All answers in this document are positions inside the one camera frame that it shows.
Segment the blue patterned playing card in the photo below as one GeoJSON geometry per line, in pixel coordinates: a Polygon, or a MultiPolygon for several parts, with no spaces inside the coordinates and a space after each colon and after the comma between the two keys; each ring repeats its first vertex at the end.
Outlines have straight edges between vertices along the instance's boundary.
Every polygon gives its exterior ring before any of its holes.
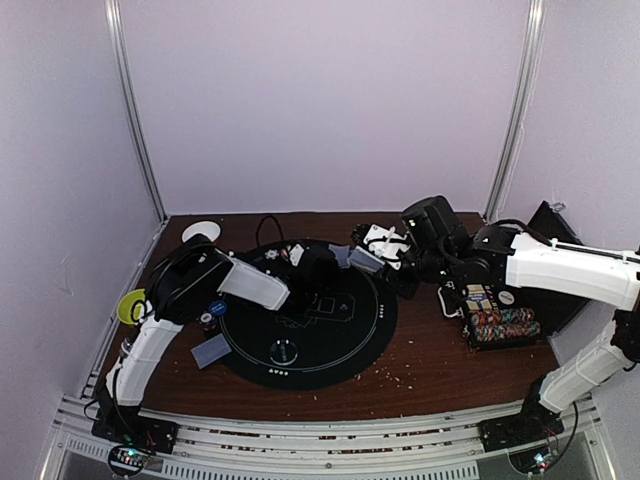
{"type": "Polygon", "coordinates": [[[351,249],[346,245],[329,245],[329,250],[334,254],[335,260],[340,269],[348,269],[350,267],[351,249]]]}

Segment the grey card deck box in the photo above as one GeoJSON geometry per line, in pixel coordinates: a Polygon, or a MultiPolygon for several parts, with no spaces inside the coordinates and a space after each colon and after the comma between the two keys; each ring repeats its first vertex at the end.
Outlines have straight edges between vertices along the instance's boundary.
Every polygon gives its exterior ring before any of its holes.
{"type": "Polygon", "coordinates": [[[369,274],[376,274],[385,266],[384,261],[375,255],[371,255],[360,247],[352,249],[348,254],[347,260],[350,266],[358,268],[369,274]]]}

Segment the white blue poker chip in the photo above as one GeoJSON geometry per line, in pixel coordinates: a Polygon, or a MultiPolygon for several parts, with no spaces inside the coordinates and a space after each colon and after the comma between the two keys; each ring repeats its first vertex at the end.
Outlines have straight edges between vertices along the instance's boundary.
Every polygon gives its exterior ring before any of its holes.
{"type": "Polygon", "coordinates": [[[268,260],[275,260],[279,256],[279,252],[276,249],[269,249],[265,252],[264,257],[268,260]]]}

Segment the blue small blind button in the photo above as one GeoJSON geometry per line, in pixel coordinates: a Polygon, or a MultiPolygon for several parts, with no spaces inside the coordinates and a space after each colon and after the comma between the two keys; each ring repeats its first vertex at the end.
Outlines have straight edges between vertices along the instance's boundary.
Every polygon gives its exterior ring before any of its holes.
{"type": "Polygon", "coordinates": [[[223,316],[227,312],[227,303],[223,300],[216,300],[212,302],[207,308],[207,312],[213,317],[223,316]]]}

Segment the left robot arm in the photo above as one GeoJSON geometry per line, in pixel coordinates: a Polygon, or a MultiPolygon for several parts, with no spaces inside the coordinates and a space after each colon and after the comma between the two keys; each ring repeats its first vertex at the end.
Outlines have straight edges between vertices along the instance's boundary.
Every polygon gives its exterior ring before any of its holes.
{"type": "Polygon", "coordinates": [[[154,267],[143,299],[129,309],[134,334],[123,341],[115,364],[99,384],[93,435],[154,446],[162,430],[173,427],[154,427],[139,417],[147,384],[177,334],[210,313],[216,300],[231,296],[266,311],[298,313],[339,271],[335,254],[323,245],[287,244],[269,266],[259,268],[220,250],[204,233],[192,235],[154,267]]]}

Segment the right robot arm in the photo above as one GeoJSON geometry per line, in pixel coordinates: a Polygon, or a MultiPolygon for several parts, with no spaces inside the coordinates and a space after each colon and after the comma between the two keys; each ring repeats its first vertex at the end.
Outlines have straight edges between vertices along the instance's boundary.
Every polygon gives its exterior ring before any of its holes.
{"type": "Polygon", "coordinates": [[[565,365],[534,381],[518,413],[485,420],[485,451],[562,432],[561,413],[582,395],[639,362],[639,255],[548,239],[512,219],[469,235],[448,200],[428,197],[401,214],[403,236],[380,229],[365,249],[384,270],[412,283],[450,280],[457,287],[503,284],[536,288],[614,306],[613,319],[565,365]]]}

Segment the round black poker mat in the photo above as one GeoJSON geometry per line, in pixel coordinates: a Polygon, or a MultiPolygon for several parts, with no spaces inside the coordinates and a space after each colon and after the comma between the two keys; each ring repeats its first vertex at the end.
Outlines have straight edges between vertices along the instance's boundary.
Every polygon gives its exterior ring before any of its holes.
{"type": "Polygon", "coordinates": [[[281,390],[315,390],[348,380],[371,366],[391,342],[398,301],[383,282],[350,267],[303,313],[269,311],[231,295],[206,338],[223,334],[232,352],[222,362],[252,383],[281,390]]]}

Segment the black poker chip case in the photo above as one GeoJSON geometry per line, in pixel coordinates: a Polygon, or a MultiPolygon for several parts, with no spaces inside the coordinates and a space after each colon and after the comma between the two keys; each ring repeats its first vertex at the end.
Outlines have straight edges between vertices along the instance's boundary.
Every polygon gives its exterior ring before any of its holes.
{"type": "Polygon", "coordinates": [[[534,345],[560,332],[589,301],[540,288],[471,285],[462,297],[452,282],[438,289],[445,317],[458,320],[463,339],[477,351],[534,345]]]}

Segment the orange white bowl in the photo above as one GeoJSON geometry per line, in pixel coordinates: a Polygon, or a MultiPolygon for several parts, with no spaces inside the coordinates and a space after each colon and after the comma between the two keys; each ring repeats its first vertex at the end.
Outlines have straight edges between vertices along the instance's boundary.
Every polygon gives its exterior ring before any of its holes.
{"type": "Polygon", "coordinates": [[[196,235],[202,235],[211,242],[216,241],[221,234],[221,227],[213,221],[199,221],[189,225],[181,235],[181,240],[186,243],[196,235]]]}

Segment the lime green bowl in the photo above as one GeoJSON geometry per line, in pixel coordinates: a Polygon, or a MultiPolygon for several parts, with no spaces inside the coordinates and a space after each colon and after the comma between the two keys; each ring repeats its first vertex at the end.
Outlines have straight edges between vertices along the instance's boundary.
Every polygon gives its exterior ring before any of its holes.
{"type": "Polygon", "coordinates": [[[116,309],[117,319],[128,327],[134,327],[146,315],[146,295],[144,289],[136,289],[127,293],[116,309]]]}

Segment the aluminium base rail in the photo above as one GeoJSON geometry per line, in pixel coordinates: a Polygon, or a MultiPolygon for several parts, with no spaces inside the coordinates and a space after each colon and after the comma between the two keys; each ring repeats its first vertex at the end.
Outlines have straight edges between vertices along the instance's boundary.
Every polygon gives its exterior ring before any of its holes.
{"type": "Polygon", "coordinates": [[[142,470],[152,479],[520,479],[512,459],[540,447],[563,452],[545,479],[618,479],[590,397],[563,413],[548,440],[487,451],[478,425],[516,413],[518,402],[441,414],[331,422],[267,422],[144,410],[177,424],[174,450],[142,470]]]}

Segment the right aluminium frame post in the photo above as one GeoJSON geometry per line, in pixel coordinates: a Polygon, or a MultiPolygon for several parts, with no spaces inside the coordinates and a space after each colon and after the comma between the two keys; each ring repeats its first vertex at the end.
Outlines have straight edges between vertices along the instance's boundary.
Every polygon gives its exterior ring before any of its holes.
{"type": "Polygon", "coordinates": [[[498,161],[496,173],[484,211],[484,219],[493,222],[503,209],[511,178],[515,171],[524,120],[531,99],[539,64],[539,54],[543,35],[546,2],[531,0],[528,7],[527,23],[521,52],[521,60],[516,81],[507,130],[498,161]]]}

